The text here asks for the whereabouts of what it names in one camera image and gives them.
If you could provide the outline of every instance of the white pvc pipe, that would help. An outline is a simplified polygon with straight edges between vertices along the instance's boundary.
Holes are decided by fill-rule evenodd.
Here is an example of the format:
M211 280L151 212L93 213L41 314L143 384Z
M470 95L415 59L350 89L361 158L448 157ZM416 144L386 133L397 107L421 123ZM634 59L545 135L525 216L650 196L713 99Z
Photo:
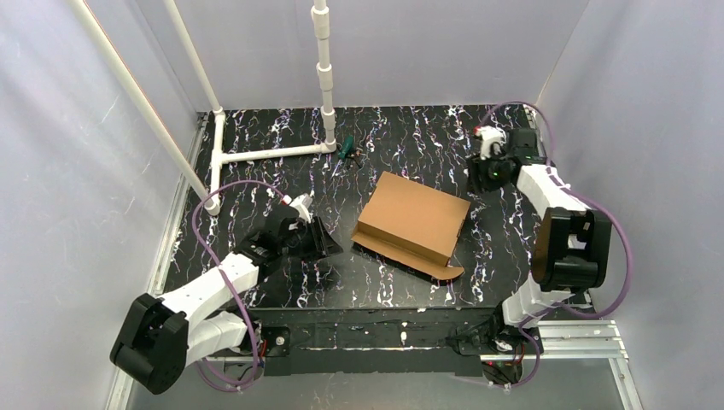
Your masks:
M314 0L312 7L314 35L317 37L317 75L319 88L322 90L322 121L324 123L324 144L329 149L336 147L335 140L335 108L332 103L332 65L330 64L330 9L326 0Z
M166 10L168 10L168 14L171 16L173 26L176 27L178 37L181 38L181 43L186 49L186 54L189 55L191 65L194 67L194 71L196 71L196 76L199 78L204 92L206 92L206 97L211 104L211 110L214 113L220 111L221 106L219 105L219 100L216 99L216 94L213 93L211 83L209 82L206 71L201 64L201 58L199 58L198 53L196 53L196 47L194 47L194 43L191 41L189 31L186 30L184 19L181 18L181 13L178 11L178 7L176 7L176 2L173 0L164 0L163 3L166 5Z
M213 149L211 151L211 192L214 192L221 184L221 166L224 156L224 125L226 124L226 113L223 109L213 113ZM213 196L215 201L220 201L219 196Z
M334 152L336 146L330 147L326 143L305 145L294 148L264 149L262 151L239 152L237 154L223 154L222 163L239 161L266 160L269 158L280 158L283 156L304 155L304 154L329 154Z
M317 55L319 56L319 66L327 68L330 64L330 38L317 39Z
M133 77L131 70L123 62L123 59L118 54L113 43L108 38L106 33L101 27L101 23L93 14L88 4L84 0L67 0L71 10L75 13L76 17L83 25L83 28L88 33L88 37L96 44L98 49L101 51L106 59L106 63L114 72L118 81L126 89L128 96L136 104L136 107L141 112L143 117L149 123L149 126L158 137L161 145L166 149L166 152L171 156L176 166L181 170L181 173L186 177L191 185L194 192L200 197L205 198L208 196L206 187L196 175L194 168L186 161L184 153L178 148L176 142L173 140L171 133L166 128L159 115L156 113L153 105L151 105L149 99L143 93L141 86L138 84L136 79ZM218 202L209 200L204 204L204 208L211 215L218 215L220 206Z

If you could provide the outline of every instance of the black marbled floor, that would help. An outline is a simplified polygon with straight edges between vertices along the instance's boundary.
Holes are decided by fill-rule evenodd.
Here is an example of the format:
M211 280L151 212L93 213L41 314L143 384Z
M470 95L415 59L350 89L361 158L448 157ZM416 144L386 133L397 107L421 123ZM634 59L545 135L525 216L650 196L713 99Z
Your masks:
M225 167L222 184L261 179L289 196L312 192L311 210L323 218L345 252L314 264L291 261L283 270L245 294L257 308L385 308L433 306L492 307L522 284L528 274L538 216L512 186L472 196L466 192L465 157L479 148L471 130L484 106L338 108L337 140L354 135L365 146L362 168L341 164L336 154L306 155ZM527 126L522 107L493 120L503 127ZM318 109L231 112L225 152L309 144L324 139ZM208 124L196 165L210 179L213 124ZM470 200L470 214L452 263L465 268L450 282L433 280L371 252L353 249L356 219L374 191L378 177L390 171ZM176 289L209 268L210 258L190 228L199 199L190 193L178 232L166 291ZM201 232L222 259L236 238L260 224L272 199L265 189L232 188L222 198L218 218L201 213Z

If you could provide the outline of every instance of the open cardboard box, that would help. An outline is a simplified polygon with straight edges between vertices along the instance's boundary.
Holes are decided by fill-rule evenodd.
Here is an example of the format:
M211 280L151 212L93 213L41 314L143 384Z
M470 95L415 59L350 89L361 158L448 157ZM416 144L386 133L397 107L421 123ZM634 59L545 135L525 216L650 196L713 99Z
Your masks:
M447 264L469 207L464 199L385 172L352 240L433 278L453 279L464 269Z

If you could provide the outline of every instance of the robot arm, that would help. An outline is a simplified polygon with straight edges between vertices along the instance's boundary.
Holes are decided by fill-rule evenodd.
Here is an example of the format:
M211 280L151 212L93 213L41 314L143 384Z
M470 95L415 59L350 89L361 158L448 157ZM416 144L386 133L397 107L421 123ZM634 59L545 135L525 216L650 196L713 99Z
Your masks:
M535 130L505 132L476 128L482 150L467 160L469 188L482 193L513 183L533 204L542 221L535 239L528 280L499 305L493 335L514 332L575 293L599 287L605 279L611 223L597 210L570 196L554 166L538 149ZM538 319L525 328L536 327Z
M221 261L237 292L276 271L282 255L318 260L342 251L319 217L309 213L311 202L308 195L294 201L285 197L264 226L250 232ZM232 297L219 266L172 292L139 296L121 326L111 361L151 393L166 391L186 366L242 343L248 331L242 318L221 312L207 319Z

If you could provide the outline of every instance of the gray fabric wall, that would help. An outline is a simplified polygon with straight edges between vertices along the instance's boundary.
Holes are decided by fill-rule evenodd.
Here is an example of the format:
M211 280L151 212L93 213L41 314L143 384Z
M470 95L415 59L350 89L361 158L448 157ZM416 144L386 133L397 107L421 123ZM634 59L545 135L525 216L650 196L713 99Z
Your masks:
M646 408L721 408L724 3L592 0L541 98L566 182L619 216L635 251L612 317ZM623 266L616 241L610 283Z
M136 0L197 111L203 94L163 2ZM177 0L220 103L314 107L312 0ZM535 101L587 0L329 0L336 106Z
M196 113L153 38L129 3L91 3L188 150ZM0 62L0 407L102 408L179 172L65 2L1 2Z

